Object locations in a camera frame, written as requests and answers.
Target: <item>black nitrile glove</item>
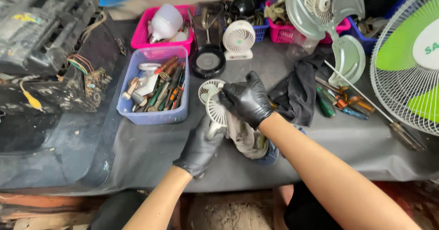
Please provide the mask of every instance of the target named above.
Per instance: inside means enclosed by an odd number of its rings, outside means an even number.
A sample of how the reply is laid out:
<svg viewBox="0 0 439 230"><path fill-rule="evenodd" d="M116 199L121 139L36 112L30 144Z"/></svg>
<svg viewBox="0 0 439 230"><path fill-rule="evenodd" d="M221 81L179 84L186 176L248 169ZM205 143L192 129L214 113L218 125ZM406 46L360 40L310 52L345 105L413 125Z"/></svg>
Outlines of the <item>black nitrile glove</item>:
<svg viewBox="0 0 439 230"><path fill-rule="evenodd" d="M221 128L215 133L212 140L208 140L206 134L209 130L209 124L210 118L206 115L195 129L190 130L180 158L173 161L173 165L186 170L196 179L203 174L217 153L226 132L226 128Z"/></svg>
<svg viewBox="0 0 439 230"><path fill-rule="evenodd" d="M245 79L247 82L226 83L218 97L230 113L256 130L273 110L258 74L252 70Z"/></svg>

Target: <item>fan stand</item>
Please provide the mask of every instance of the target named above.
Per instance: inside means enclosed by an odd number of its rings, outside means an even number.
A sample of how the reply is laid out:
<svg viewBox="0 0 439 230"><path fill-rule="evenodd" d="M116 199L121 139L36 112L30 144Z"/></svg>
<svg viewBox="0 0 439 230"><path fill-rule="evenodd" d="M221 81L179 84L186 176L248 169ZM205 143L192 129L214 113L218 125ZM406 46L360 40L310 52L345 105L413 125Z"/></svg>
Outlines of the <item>fan stand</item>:
<svg viewBox="0 0 439 230"><path fill-rule="evenodd" d="M226 60L244 60L244 59L252 59L253 52L251 50L240 52L240 53L232 53L230 51L226 51L224 53Z"/></svg>

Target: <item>mini desk fan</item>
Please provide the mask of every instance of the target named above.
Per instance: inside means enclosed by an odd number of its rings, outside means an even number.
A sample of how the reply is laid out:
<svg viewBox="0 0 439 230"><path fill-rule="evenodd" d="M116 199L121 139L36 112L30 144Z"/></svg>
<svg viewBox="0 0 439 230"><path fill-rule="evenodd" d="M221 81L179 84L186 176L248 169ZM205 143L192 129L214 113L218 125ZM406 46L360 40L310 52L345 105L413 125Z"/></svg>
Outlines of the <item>mini desk fan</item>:
<svg viewBox="0 0 439 230"><path fill-rule="evenodd" d="M361 44L352 36L340 37L336 26L349 15L364 18L364 0L285 0L288 18L304 36L319 41L326 36L332 38L335 69L351 83L359 80L366 65ZM329 78L334 85L348 84L336 74Z"/></svg>
<svg viewBox="0 0 439 230"><path fill-rule="evenodd" d="M381 33L372 87L401 122L439 135L439 0L407 0Z"/></svg>
<svg viewBox="0 0 439 230"><path fill-rule="evenodd" d="M205 81L198 89L198 97L201 103L206 105L206 112L211 123L206 134L207 139L212 139L215 133L223 128L227 128L226 108L219 103L218 93L224 86L224 82L218 79Z"/></svg>
<svg viewBox="0 0 439 230"><path fill-rule="evenodd" d="M247 21L232 22L222 35L222 44L226 48L226 60L242 60L253 58L250 50L255 43L256 34L253 26Z"/></svg>

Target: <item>green screwdriver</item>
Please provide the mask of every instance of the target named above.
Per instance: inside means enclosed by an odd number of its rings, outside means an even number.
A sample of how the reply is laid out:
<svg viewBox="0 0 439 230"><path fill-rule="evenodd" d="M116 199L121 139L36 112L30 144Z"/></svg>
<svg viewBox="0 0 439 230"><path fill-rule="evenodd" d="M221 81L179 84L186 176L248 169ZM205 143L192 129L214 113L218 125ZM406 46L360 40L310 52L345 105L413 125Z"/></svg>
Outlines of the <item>green screwdriver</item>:
<svg viewBox="0 0 439 230"><path fill-rule="evenodd" d="M317 100L325 117L334 117L336 112L332 102L323 94L323 89L317 87Z"/></svg>

